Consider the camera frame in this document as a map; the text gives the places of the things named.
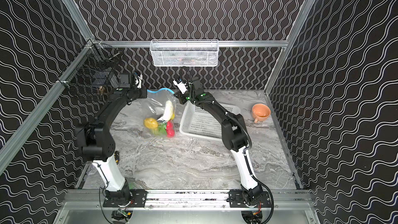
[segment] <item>white wire mesh basket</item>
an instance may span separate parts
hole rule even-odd
[[[157,67],[218,65],[218,40],[152,40],[149,51]]]
[[[221,105],[233,114],[240,114],[240,108],[237,106]],[[191,102],[187,102],[182,114],[180,132],[193,138],[222,141],[221,124],[210,113]]]

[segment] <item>gray marble tabletop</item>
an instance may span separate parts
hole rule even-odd
[[[252,139],[249,151],[259,180],[272,189],[296,189],[271,117],[254,123],[251,108],[266,103],[261,91],[210,91],[220,103],[240,108]],[[120,152],[118,167],[133,187],[144,189],[240,189],[240,176],[222,142],[182,135],[178,129],[185,105],[177,103],[173,138],[148,135],[141,107],[146,99],[122,109],[111,127]],[[96,169],[88,172],[84,188],[103,185]]]

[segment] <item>black wire mesh basket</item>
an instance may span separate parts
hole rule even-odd
[[[95,44],[68,78],[66,87],[72,97],[85,101],[106,101],[119,85],[115,75],[121,52],[104,44]]]

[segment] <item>orange mug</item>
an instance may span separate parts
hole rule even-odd
[[[251,109],[251,115],[254,118],[254,123],[266,120],[270,114],[270,108],[264,104],[255,104]]]

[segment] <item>wavy line wallpaper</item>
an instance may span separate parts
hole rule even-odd
[[[178,67],[155,67],[148,48],[127,48],[122,51],[119,73],[138,70],[150,89],[177,88]],[[281,52],[280,47],[220,48],[217,67],[191,67],[207,89],[264,89]]]
[[[75,0],[98,40],[286,40],[304,0]]]
[[[398,0],[316,0],[270,98],[323,224],[398,222]]]
[[[85,44],[61,0],[0,0],[0,145]],[[52,223],[84,161],[73,127],[100,104],[62,95],[0,176],[0,223]]]

